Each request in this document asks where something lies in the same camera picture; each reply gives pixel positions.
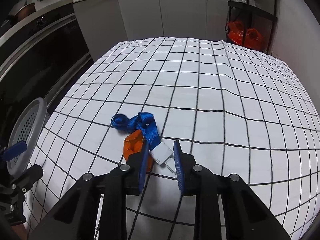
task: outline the white tablecloth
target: white tablecloth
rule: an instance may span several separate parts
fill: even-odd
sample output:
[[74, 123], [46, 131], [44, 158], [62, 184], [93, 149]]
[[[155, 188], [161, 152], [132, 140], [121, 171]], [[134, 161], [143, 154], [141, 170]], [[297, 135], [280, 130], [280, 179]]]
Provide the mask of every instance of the white tablecloth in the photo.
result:
[[[292, 239], [308, 229], [320, 208], [320, 124], [298, 78], [240, 46], [160, 37], [117, 44], [62, 99], [29, 164], [44, 169], [24, 204], [30, 232], [82, 174], [125, 163], [127, 134], [110, 120], [140, 111], [169, 147], [179, 139], [213, 173], [239, 174]], [[180, 197], [166, 167], [154, 165], [142, 196], [127, 197], [129, 239], [193, 239], [195, 198]], [[98, 216], [96, 236], [99, 227]]]

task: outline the table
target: table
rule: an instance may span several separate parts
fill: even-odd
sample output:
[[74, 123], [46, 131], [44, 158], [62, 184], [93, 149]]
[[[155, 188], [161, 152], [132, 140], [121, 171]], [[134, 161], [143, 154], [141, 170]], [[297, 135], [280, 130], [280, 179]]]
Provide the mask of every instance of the table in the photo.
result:
[[[320, 209], [320, 122], [295, 74], [224, 41], [159, 37], [114, 46], [55, 109], [29, 163], [44, 170], [24, 203], [30, 232], [82, 174], [125, 163], [128, 134], [110, 121], [140, 111], [154, 115], [169, 147], [179, 139], [213, 173], [239, 174], [292, 239], [308, 229]], [[193, 239], [194, 212], [195, 198], [181, 197], [176, 176], [155, 164], [142, 195], [127, 197], [128, 239]]]

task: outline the gray strainer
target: gray strainer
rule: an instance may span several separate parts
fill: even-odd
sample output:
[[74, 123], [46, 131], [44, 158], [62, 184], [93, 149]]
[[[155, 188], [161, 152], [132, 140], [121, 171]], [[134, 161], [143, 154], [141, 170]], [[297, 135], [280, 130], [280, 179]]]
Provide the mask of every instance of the gray strainer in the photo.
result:
[[47, 115], [47, 103], [43, 98], [33, 100], [19, 116], [10, 135], [8, 148], [17, 142], [25, 141], [27, 150], [7, 162], [8, 172], [19, 177], [28, 166], [28, 162], [36, 147]]

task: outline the bolt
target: bolt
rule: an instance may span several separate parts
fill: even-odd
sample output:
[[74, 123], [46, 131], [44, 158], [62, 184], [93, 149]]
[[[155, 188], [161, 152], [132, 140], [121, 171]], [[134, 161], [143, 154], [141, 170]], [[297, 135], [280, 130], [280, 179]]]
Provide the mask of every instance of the bolt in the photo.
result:
[[231, 174], [230, 179], [233, 181], [238, 181], [240, 179], [240, 177], [237, 174]]
[[130, 166], [128, 164], [122, 164], [120, 166], [121, 171], [127, 171], [130, 169]]
[[82, 176], [82, 179], [85, 181], [88, 181], [90, 179], [92, 179], [92, 174], [91, 173], [86, 173]]
[[201, 165], [195, 165], [192, 167], [194, 171], [202, 171], [202, 166]]

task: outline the blue ribbon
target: blue ribbon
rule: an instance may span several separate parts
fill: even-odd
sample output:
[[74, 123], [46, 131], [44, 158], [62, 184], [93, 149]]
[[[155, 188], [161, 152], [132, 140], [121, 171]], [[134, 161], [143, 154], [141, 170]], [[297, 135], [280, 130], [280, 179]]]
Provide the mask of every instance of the blue ribbon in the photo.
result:
[[128, 133], [141, 130], [150, 145], [150, 150], [156, 148], [161, 142], [153, 114], [140, 112], [131, 119], [124, 114], [116, 114], [111, 119], [111, 125], [118, 130], [127, 131]]

